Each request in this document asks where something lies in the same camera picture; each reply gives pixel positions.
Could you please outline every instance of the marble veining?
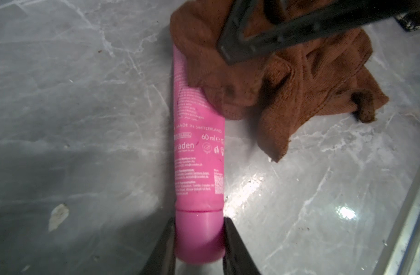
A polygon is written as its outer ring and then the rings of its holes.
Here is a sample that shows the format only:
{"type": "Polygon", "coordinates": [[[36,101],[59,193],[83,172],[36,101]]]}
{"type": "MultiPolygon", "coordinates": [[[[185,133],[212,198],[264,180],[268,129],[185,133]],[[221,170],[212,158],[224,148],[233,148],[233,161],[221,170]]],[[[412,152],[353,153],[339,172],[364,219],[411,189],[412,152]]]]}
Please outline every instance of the marble veining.
{"type": "MultiPolygon", "coordinates": [[[[170,14],[0,0],[0,274],[135,274],[173,214],[170,14]],[[52,210],[70,215],[52,232],[52,210]]],[[[225,213],[264,275],[371,274],[420,163],[420,31],[368,26],[390,102],[314,117],[269,162],[226,123],[225,213]]],[[[222,274],[221,262],[177,274],[222,274]]]]}

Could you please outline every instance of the brown cloth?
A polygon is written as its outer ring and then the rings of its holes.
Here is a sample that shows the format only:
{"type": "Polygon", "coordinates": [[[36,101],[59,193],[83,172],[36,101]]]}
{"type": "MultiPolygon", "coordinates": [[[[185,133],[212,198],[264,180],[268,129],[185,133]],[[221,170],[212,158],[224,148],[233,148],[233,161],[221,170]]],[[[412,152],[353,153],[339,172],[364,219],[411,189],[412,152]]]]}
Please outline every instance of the brown cloth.
{"type": "MultiPolygon", "coordinates": [[[[202,87],[226,118],[259,115],[257,143],[274,161],[288,150],[290,136],[314,115],[354,112],[364,123],[389,100],[364,67],[372,53],[362,29],[320,38],[234,65],[216,50],[233,0],[195,0],[170,18],[174,44],[187,59],[188,84],[202,87]]],[[[296,18],[331,0],[260,0],[244,35],[296,18]]]]}

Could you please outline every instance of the microfiber cloth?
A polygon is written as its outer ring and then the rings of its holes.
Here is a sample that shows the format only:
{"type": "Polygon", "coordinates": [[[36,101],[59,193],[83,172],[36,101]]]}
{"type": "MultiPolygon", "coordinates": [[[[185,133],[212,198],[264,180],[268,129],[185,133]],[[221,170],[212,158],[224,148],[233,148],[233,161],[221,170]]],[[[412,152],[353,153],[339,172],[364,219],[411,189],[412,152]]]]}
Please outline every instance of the microfiber cloth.
{"type": "MultiPolygon", "coordinates": [[[[331,0],[259,0],[246,37],[330,4],[331,0]]],[[[363,123],[389,101],[364,67],[372,53],[367,34],[353,29],[227,65],[216,50],[233,0],[194,0],[170,18],[174,44],[187,59],[188,84],[203,88],[228,119],[258,116],[257,143],[275,162],[290,136],[315,115],[353,112],[363,123]]]]}

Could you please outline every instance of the white stain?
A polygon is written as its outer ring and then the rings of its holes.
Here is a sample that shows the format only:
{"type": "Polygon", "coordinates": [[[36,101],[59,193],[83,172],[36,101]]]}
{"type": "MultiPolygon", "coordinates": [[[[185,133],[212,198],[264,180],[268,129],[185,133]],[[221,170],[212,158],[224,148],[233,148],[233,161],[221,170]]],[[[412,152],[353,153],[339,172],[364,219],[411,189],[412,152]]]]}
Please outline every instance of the white stain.
{"type": "Polygon", "coordinates": [[[27,271],[31,266],[30,265],[26,265],[22,270],[20,270],[20,272],[25,272],[27,271]]]}
{"type": "Polygon", "coordinates": [[[60,224],[70,215],[70,210],[65,204],[59,204],[51,211],[48,224],[48,232],[56,230],[60,224]]]}

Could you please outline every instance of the dark fabric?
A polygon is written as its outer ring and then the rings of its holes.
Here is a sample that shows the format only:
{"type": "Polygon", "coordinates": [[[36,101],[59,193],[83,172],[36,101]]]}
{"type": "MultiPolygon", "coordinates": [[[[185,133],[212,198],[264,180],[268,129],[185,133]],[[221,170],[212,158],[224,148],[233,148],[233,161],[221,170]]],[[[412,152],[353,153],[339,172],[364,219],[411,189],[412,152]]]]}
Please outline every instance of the dark fabric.
{"type": "MultiPolygon", "coordinates": [[[[246,37],[313,11],[331,0],[259,1],[246,37]]],[[[364,67],[372,53],[369,37],[354,29],[298,44],[266,57],[227,65],[216,43],[232,0],[195,0],[170,19],[174,44],[187,58],[189,85],[202,87],[226,118],[259,115],[257,142],[274,161],[287,152],[290,136],[314,115],[354,112],[362,122],[388,102],[364,67]]]]}

